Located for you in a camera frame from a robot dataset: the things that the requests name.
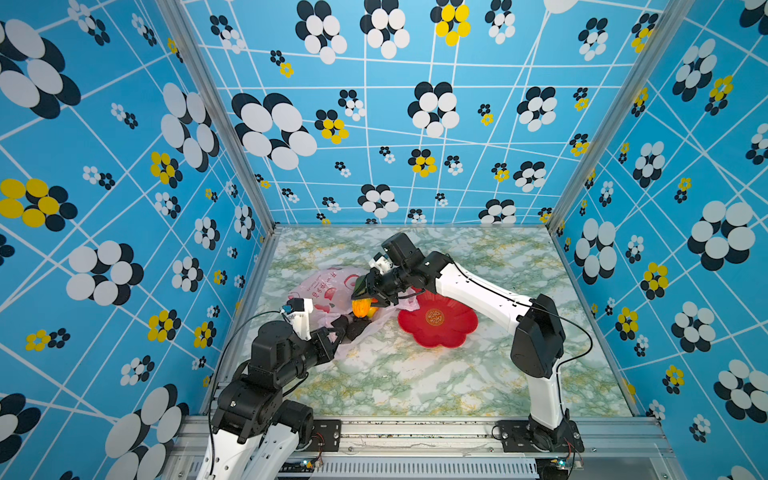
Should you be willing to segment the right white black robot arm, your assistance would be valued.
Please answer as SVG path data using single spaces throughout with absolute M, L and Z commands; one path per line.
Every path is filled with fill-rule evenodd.
M 528 383 L 532 443 L 541 451 L 552 451 L 566 442 L 571 425 L 558 372 L 566 334 L 550 297 L 516 294 L 470 273 L 448 255 L 432 252 L 425 256 L 417 250 L 411 258 L 395 262 L 379 254 L 370 262 L 369 273 L 356 281 L 352 302 L 396 305 L 409 289 L 455 300 L 510 334 L 510 359 Z

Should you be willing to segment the red flower-shaped plate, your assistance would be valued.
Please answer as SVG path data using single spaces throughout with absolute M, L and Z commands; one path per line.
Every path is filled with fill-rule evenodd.
M 418 307 L 401 310 L 398 325 L 424 348 L 458 348 L 479 325 L 476 312 L 463 303 L 426 291 L 415 297 Z

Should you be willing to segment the green yellow corn cob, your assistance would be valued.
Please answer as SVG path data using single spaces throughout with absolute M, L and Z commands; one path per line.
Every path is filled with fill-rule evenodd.
M 352 300 L 352 312 L 357 318 L 372 319 L 379 309 L 376 298 L 372 300 Z

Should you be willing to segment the pink translucent plastic bag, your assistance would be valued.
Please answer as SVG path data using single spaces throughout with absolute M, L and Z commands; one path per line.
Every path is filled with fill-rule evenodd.
M 315 330 L 319 327 L 332 328 L 332 322 L 343 317 L 347 322 L 354 318 L 352 312 L 352 292 L 356 280 L 365 275 L 360 268 L 354 267 L 331 267 L 319 270 L 310 275 L 297 287 L 291 289 L 287 298 L 307 298 L 311 299 L 314 305 L 314 311 L 310 316 L 310 329 Z M 378 333 L 384 326 L 398 317 L 401 310 L 413 311 L 418 307 L 415 297 L 400 300 L 397 305 L 381 307 L 371 320 L 371 325 L 356 340 L 349 342 L 345 339 L 339 346 L 335 360 L 340 361 L 346 358 L 363 341 Z

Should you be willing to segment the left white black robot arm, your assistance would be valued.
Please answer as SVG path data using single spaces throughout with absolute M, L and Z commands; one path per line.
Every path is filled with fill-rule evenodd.
M 314 413 L 288 400 L 286 386 L 332 361 L 348 321 L 299 337 L 284 320 L 263 324 L 251 357 L 217 398 L 208 418 L 209 439 L 199 479 L 275 479 L 289 457 L 312 437 Z

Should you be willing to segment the dark avocado front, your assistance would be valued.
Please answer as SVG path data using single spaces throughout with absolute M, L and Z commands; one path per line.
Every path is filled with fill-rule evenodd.
M 368 318 L 354 317 L 350 319 L 344 328 L 344 339 L 349 342 L 356 340 L 370 325 L 371 320 Z

